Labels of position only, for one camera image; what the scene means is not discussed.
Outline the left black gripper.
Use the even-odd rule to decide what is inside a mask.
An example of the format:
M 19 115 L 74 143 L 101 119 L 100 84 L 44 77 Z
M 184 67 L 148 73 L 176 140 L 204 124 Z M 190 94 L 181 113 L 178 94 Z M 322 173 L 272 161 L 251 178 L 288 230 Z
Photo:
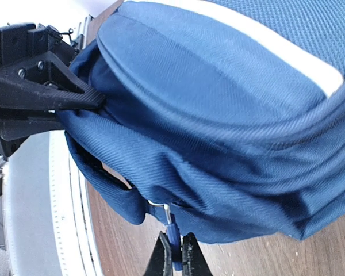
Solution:
M 50 25 L 0 28 L 0 155 L 10 157 L 31 135 L 61 129 L 58 110 L 103 104 L 105 97 L 70 71 L 77 54 Z

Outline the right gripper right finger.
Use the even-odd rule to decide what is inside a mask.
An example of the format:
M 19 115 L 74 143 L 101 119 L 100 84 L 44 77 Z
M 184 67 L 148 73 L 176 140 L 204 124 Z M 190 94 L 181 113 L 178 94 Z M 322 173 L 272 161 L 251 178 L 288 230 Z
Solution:
M 212 276 L 212 272 L 201 251 L 194 233 L 183 237 L 182 244 L 182 275 Z

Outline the navy blue backpack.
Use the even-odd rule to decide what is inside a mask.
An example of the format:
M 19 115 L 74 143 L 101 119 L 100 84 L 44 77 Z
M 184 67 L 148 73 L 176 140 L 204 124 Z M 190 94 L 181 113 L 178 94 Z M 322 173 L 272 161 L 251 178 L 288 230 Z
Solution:
M 58 118 L 124 219 L 230 243 L 345 214 L 345 1 L 125 1 L 71 70 L 102 93 Z

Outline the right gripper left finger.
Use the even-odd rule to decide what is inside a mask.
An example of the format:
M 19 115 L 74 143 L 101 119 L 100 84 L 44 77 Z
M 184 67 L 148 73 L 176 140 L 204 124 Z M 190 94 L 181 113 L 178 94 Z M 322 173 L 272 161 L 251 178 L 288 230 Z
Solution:
M 167 235 L 160 231 L 144 276 L 172 276 L 172 250 Z

